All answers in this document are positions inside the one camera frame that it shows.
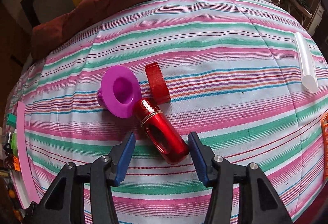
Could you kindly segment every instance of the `red metallic container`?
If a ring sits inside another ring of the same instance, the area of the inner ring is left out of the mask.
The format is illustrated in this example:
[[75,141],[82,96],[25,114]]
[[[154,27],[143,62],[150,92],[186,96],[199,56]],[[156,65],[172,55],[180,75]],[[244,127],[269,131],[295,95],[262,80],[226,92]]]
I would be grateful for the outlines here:
[[133,113],[167,163],[177,164],[189,154],[187,144],[153,99],[140,99]]

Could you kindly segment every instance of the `orange label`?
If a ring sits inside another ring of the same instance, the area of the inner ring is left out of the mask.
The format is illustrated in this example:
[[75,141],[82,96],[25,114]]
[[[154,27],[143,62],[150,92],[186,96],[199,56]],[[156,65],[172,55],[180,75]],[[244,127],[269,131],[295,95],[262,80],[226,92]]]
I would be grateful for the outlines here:
[[326,111],[321,118],[321,128],[322,128],[324,152],[325,152],[323,179],[326,180],[328,178],[328,111]]
[[14,169],[16,171],[20,171],[20,167],[19,167],[19,160],[16,156],[14,156]]

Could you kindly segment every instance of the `gold band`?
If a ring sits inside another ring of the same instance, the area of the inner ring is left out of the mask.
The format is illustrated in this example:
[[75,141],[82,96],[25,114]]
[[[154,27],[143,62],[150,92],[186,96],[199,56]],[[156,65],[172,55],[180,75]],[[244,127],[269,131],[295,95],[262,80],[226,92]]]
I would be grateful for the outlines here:
[[158,113],[163,113],[163,112],[162,112],[162,110],[156,110],[156,111],[154,111],[153,113],[151,113],[150,115],[146,116],[146,117],[142,120],[141,125],[143,126],[147,120],[149,120],[152,116],[155,116],[155,115],[158,114]]

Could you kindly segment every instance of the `orange basket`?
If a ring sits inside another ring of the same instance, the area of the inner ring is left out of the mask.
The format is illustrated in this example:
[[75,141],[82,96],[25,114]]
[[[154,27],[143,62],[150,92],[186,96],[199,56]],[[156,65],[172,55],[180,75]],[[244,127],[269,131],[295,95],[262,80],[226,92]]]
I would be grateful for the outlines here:
[[324,144],[324,152],[325,152],[323,179],[326,180],[328,178],[328,111],[326,111],[321,118],[321,128],[322,128],[323,144]]

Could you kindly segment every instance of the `mattress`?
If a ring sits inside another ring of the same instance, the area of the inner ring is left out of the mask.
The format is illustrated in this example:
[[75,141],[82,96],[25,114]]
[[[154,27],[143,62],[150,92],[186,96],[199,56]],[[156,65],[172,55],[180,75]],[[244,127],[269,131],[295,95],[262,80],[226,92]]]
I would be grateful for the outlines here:
[[[306,38],[319,91],[301,84],[294,33]],[[93,162],[127,131],[136,148],[125,180],[112,188],[120,223],[203,223],[211,188],[190,155],[167,164],[134,118],[98,105],[104,72],[129,68],[150,96],[144,66],[158,62],[171,94],[160,105],[186,141],[231,163],[260,165],[296,220],[323,186],[321,115],[328,109],[328,69],[318,47],[287,12],[262,0],[155,0],[78,33],[32,65],[11,92],[7,112],[25,103],[25,136],[42,197],[67,162]],[[239,188],[231,223],[237,223]],[[92,223],[89,185],[85,217]]]

